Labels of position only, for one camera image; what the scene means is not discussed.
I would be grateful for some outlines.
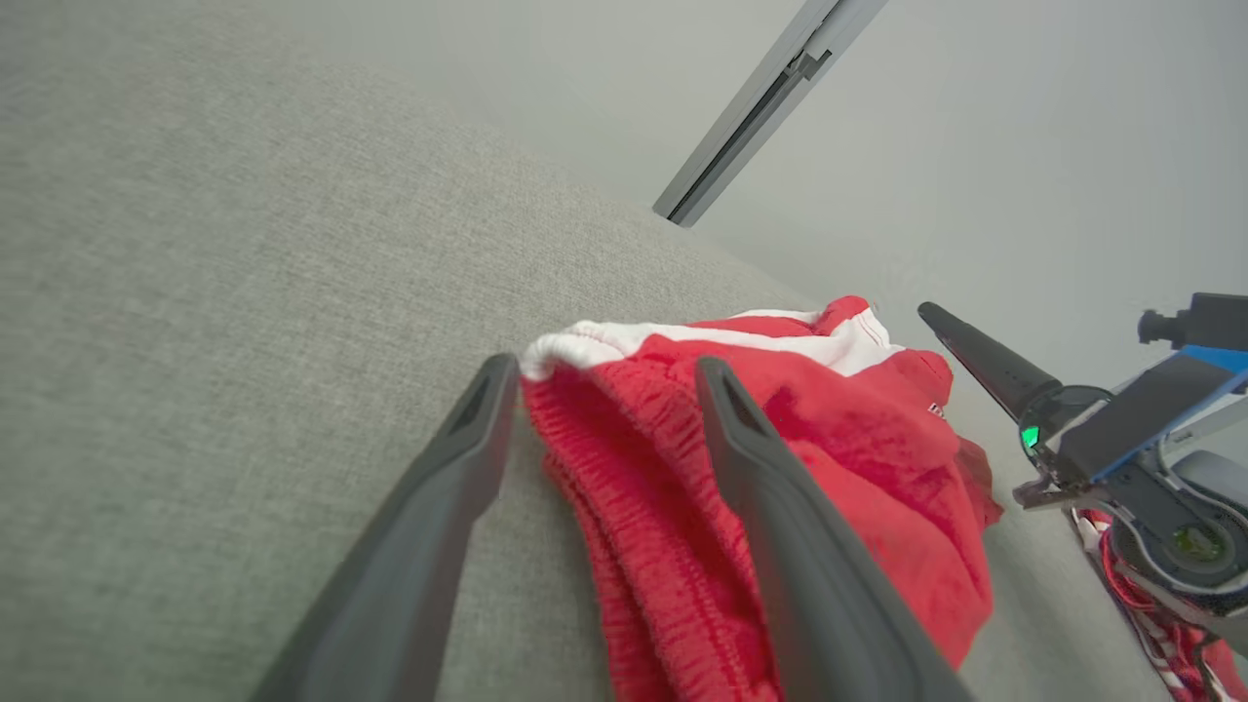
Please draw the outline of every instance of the red and white striped fabric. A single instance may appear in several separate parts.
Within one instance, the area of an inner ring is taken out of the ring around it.
[[[992,610],[983,451],[942,407],[932,352],[866,301],[691,325],[580,322],[522,358],[547,470],[589,546],[620,700],[778,700],[740,522],[719,497],[694,386],[726,360],[955,666]]]
[[[1207,643],[1203,631],[1161,610],[1148,592],[1114,570],[1118,557],[1104,538],[1113,517],[1097,510],[1071,510],[1068,516],[1088,560],[1136,630],[1144,656],[1176,702],[1248,701],[1248,688],[1236,671],[1226,641]]]

